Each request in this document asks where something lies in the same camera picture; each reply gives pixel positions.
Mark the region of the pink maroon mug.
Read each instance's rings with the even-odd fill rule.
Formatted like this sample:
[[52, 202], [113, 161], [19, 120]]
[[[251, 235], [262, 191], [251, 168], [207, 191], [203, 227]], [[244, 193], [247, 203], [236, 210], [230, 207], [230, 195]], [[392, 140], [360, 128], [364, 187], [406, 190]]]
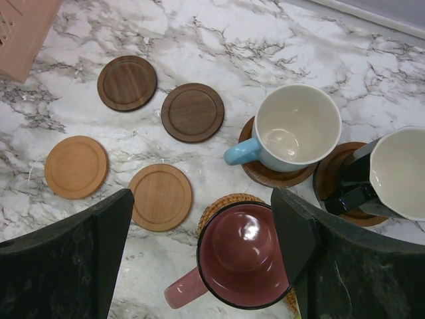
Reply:
[[219, 209], [197, 241], [197, 265], [164, 291], [181, 308], [210, 292], [243, 310], [267, 308], [290, 291], [272, 208], [257, 201]]

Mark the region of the light beech wooden coaster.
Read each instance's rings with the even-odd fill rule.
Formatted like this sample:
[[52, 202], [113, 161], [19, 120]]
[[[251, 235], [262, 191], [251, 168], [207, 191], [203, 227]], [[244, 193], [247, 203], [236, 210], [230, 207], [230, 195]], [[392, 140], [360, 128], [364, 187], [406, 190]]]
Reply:
[[108, 172], [105, 148], [88, 136], [72, 136], [57, 143], [44, 165], [48, 186], [66, 199], [82, 199], [95, 193]]

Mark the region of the light brown wooden coaster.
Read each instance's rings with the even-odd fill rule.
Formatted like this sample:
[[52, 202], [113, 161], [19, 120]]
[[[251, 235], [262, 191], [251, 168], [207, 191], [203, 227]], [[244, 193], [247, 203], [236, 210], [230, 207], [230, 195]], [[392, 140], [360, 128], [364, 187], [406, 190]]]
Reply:
[[186, 175], [168, 164], [139, 170], [129, 183], [134, 196], [132, 219], [148, 231], [174, 229], [191, 210], [193, 192]]

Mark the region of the white blue mug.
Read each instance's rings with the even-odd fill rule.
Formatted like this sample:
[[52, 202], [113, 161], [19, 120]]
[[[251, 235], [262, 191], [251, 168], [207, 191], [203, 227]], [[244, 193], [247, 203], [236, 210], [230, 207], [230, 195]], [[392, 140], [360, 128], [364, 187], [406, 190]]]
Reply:
[[278, 172], [301, 170], [328, 156], [341, 131], [339, 109], [327, 93], [307, 84], [281, 86], [259, 107], [252, 137], [226, 150], [224, 161], [259, 161]]

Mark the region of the dark walnut coaster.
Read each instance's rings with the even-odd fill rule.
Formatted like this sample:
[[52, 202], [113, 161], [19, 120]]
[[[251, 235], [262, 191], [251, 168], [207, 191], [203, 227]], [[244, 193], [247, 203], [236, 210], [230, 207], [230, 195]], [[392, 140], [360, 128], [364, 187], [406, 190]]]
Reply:
[[100, 72], [97, 91], [110, 109], [131, 112], [144, 107], [157, 89], [157, 74], [150, 62], [135, 55], [111, 60]]

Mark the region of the brown ringed wooden saucer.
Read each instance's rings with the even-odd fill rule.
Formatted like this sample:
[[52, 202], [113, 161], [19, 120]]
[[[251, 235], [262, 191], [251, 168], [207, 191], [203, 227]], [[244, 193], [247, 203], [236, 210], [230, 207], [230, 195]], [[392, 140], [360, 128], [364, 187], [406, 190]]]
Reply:
[[266, 187], [289, 188], [300, 184], [311, 176], [316, 170], [318, 163], [309, 167], [292, 172], [277, 172], [268, 169], [259, 161], [242, 164], [242, 168], [250, 179]]

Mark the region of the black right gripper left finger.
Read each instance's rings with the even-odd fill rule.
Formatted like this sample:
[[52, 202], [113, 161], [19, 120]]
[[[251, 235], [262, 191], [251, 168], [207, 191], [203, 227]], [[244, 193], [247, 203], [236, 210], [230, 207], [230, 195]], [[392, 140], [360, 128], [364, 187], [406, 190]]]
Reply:
[[107, 318], [134, 198], [101, 202], [1, 243], [2, 318]]

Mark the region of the dark brown wooden coaster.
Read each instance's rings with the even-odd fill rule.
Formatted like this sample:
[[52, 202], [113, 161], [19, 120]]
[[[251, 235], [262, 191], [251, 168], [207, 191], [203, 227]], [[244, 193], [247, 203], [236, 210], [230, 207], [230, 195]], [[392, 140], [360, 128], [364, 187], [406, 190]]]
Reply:
[[199, 143], [214, 136], [224, 121], [224, 103], [210, 86], [188, 83], [165, 98], [161, 121], [167, 133], [185, 143]]

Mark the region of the woven rattan coaster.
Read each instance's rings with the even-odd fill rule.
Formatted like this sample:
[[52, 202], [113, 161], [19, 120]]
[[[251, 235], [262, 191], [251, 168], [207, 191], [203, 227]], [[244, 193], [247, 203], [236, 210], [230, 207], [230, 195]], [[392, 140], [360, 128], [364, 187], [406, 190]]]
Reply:
[[[207, 224], [207, 221], [219, 209], [227, 205], [230, 205], [232, 203], [238, 203], [242, 201], [254, 201], [254, 202], [264, 203], [264, 201], [262, 201], [259, 197], [256, 197], [254, 195], [247, 194], [247, 193], [232, 193], [217, 199], [215, 202], [208, 205], [203, 211], [197, 226], [197, 237], [200, 236], [201, 231], [203, 230], [203, 227]], [[300, 318], [300, 315], [298, 312], [298, 302], [297, 302], [294, 289], [292, 288], [290, 289], [288, 294], [284, 297], [284, 302], [286, 303], [287, 307], [295, 314], [295, 318]]]

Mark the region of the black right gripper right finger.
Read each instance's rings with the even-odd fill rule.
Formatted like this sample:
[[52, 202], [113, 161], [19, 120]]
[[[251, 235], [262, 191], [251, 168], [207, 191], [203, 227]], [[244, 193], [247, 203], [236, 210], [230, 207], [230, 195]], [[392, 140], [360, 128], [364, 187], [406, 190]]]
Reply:
[[275, 188], [272, 213], [302, 318], [423, 318], [424, 247]]

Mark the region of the white cup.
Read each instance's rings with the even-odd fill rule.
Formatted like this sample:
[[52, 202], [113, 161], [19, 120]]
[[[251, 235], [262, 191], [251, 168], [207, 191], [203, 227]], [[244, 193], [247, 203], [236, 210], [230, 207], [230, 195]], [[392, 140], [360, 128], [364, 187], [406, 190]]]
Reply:
[[353, 152], [339, 173], [339, 186], [323, 201], [342, 215], [424, 220], [424, 128], [406, 126]]

